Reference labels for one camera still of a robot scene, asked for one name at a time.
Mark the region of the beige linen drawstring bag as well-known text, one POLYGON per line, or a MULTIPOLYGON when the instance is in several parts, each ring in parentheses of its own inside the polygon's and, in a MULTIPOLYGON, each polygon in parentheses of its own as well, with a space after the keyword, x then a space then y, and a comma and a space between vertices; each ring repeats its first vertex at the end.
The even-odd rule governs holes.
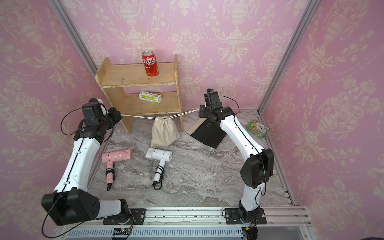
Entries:
POLYGON ((154 124, 152 127, 152 142, 151 142, 151 148, 153 148, 153 147, 169 146, 174 141, 178 140, 181 136, 177 130, 176 124, 173 119, 178 117, 183 117, 184 115, 188 115, 197 111, 198 109, 187 111, 184 113, 179 113, 172 116, 162 116, 162 117, 147 117, 147 116, 134 116, 134 115, 123 115, 123 117, 149 119, 154 121, 154 124))

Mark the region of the white hair dryer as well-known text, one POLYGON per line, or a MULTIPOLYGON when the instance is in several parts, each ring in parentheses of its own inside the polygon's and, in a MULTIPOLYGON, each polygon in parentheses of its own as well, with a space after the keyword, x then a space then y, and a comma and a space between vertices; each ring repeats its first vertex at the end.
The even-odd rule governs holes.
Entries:
POLYGON ((158 161, 155 175, 153 178, 153 188, 156 191, 159 191, 163 186, 163 178, 165 174, 165 165, 172 160, 173 152, 149 148, 146 153, 146 159, 158 161))

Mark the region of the black drawstring pouch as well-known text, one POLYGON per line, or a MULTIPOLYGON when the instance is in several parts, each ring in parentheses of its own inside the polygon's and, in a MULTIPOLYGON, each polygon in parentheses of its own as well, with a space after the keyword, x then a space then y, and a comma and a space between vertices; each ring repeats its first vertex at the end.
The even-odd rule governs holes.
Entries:
POLYGON ((199 119, 197 123, 201 124, 195 130, 195 125, 191 127, 191 137, 204 145, 216 149, 226 136, 226 133, 218 125, 211 123, 209 119, 199 119))

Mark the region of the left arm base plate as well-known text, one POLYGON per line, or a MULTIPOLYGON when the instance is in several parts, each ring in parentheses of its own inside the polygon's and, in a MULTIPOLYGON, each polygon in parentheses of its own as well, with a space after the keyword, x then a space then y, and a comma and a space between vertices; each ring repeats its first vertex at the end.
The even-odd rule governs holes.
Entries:
POLYGON ((103 225, 143 225, 146 217, 146 209, 130 209, 127 214, 110 216, 103 220, 103 225))

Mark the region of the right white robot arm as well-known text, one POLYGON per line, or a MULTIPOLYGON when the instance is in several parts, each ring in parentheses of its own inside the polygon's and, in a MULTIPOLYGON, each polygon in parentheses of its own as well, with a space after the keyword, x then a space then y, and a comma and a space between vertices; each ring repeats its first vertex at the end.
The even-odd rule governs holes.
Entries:
POLYGON ((234 142, 244 159, 240 170, 245 183, 238 208, 240 219, 245 224, 265 224, 260 199, 266 194, 267 182, 273 175, 274 153, 270 149, 264 149, 247 133, 235 112, 230 107, 223 106, 218 92, 207 89, 204 98, 205 104, 200 106, 200 117, 218 125, 234 142))

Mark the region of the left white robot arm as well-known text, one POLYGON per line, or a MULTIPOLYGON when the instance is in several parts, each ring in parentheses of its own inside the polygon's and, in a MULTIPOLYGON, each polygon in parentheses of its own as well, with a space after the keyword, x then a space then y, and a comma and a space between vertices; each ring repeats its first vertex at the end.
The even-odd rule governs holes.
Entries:
POLYGON ((88 193, 88 181, 95 156, 108 130, 121 119, 114 107, 106 109, 103 101, 92 98, 81 107, 83 120, 73 133, 72 155, 59 183, 44 195, 42 207, 57 226, 104 219, 104 223, 126 224, 132 213, 126 200, 102 201, 88 193))

